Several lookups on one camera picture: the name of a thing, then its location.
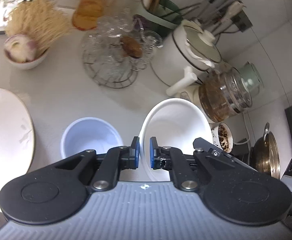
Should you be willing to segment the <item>steel wok with lid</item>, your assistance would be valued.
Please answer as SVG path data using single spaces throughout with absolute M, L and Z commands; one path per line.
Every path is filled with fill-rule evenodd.
M 280 179 L 280 156 L 275 136 L 270 131 L 270 124 L 264 126 L 264 132 L 251 148 L 248 158 L 249 166 L 267 174 L 273 178 Z

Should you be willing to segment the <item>blue-white plastic bowl front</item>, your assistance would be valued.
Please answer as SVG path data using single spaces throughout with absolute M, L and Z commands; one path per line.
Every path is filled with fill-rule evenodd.
M 122 145 L 121 136 L 111 124 L 100 118 L 85 117 L 75 120 L 64 130 L 60 152 L 66 159 L 85 150 L 103 154 L 110 148 Z

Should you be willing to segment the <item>bowl with garlic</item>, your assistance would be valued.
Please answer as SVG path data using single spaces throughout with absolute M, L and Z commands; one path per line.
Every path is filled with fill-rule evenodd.
M 49 48 L 46 49 L 38 58 L 33 59 L 31 61 L 29 61 L 28 59 L 22 62 L 15 61 L 14 58 L 11 57 L 11 55 L 6 50 L 4 50 L 4 56 L 7 62 L 11 64 L 13 67 L 16 67 L 17 69 L 20 69 L 20 70 L 30 70 L 37 67 L 45 60 L 45 58 L 48 55 L 49 50 L 50 50 Z

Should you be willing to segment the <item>glass kettle on base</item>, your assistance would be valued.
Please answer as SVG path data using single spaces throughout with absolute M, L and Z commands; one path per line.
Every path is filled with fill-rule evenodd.
M 233 67 L 223 73 L 213 73 L 203 84 L 188 86 L 177 96 L 199 107 L 210 124 L 241 114 L 253 105 L 244 79 Z

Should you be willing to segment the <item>green chopstick holder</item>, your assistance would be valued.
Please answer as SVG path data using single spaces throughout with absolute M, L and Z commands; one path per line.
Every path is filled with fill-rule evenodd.
M 181 22 L 178 6 L 170 0 L 137 0 L 134 16 L 142 21 L 145 29 L 167 37 Z

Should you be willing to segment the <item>white plate leaf pattern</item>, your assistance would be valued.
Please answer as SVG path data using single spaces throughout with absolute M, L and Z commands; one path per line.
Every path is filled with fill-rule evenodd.
M 28 172 L 34 156 L 35 133 L 23 101 L 0 88 L 0 190 Z

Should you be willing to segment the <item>white ceramic bowl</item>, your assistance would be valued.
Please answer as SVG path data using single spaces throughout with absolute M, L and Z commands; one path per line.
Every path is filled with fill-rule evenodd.
M 193 103 L 178 98 L 163 100 L 147 114 L 139 133 L 141 164 L 151 181 L 168 181 L 169 172 L 150 166 L 150 138 L 159 146 L 180 149 L 192 155 L 193 142 L 203 138 L 213 143 L 210 125 L 202 111 Z

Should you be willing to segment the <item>small patterned bowl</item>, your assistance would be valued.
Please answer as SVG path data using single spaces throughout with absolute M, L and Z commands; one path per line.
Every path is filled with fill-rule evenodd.
M 234 141 L 230 128 L 227 124 L 221 122 L 219 125 L 211 129 L 213 144 L 222 149 L 226 153 L 231 153 Z

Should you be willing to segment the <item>dried noodle bundle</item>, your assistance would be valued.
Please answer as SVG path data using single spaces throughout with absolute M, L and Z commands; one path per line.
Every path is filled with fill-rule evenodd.
M 71 29 L 69 17 L 57 8 L 55 0 L 32 0 L 19 3 L 9 13 L 5 33 L 7 37 L 23 34 L 31 38 L 39 56 Z

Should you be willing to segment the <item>white electric cooking pot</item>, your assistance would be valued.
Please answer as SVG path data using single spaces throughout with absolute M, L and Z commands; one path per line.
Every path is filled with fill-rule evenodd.
M 163 41 L 151 60 L 155 75 L 169 87 L 185 76 L 189 68 L 196 74 L 195 83 L 201 85 L 222 61 L 214 45 L 215 37 L 195 22 L 183 20 Z

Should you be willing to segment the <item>garlic bulb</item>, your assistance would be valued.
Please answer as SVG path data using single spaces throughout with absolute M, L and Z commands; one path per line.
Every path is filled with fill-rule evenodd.
M 15 61 L 29 61 L 36 58 L 37 46 L 33 39 L 24 34 L 9 37 L 4 43 L 6 50 Z

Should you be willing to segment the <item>red lid plastic jar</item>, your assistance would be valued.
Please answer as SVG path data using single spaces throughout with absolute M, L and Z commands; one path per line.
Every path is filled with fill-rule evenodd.
M 81 31 L 97 27 L 98 19 L 104 15 L 112 0 L 79 0 L 72 16 L 72 24 Z

